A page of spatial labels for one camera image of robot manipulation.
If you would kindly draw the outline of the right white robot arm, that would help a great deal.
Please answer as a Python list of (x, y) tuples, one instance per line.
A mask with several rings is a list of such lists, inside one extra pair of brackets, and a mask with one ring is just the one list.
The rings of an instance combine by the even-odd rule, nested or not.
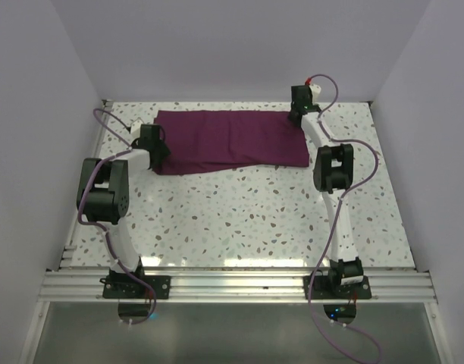
[(328, 240), (330, 269), (327, 288), (334, 297), (345, 297), (364, 273), (353, 239), (353, 227), (343, 193), (353, 184), (352, 145), (334, 142), (332, 132), (318, 119), (320, 108), (315, 102), (321, 88), (298, 85), (291, 87), (288, 118), (316, 148), (313, 183), (321, 193), (328, 212), (331, 238)]

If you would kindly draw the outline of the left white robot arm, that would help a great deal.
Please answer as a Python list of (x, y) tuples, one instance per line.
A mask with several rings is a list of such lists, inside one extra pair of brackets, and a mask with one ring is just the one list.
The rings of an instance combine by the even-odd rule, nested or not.
[(130, 177), (160, 168), (170, 154), (163, 126), (143, 124), (129, 149), (107, 158), (83, 160), (77, 192), (77, 220), (102, 232), (110, 256), (110, 269), (125, 274), (120, 288), (132, 298), (145, 293), (147, 280), (137, 273), (141, 259), (131, 243), (126, 221)]

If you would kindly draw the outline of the purple cloth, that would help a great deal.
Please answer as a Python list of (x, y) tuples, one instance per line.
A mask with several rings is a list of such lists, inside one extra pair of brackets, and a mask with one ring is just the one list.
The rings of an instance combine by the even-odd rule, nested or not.
[(154, 169), (160, 175), (309, 166), (305, 134), (285, 111), (160, 111), (155, 123), (171, 151)]

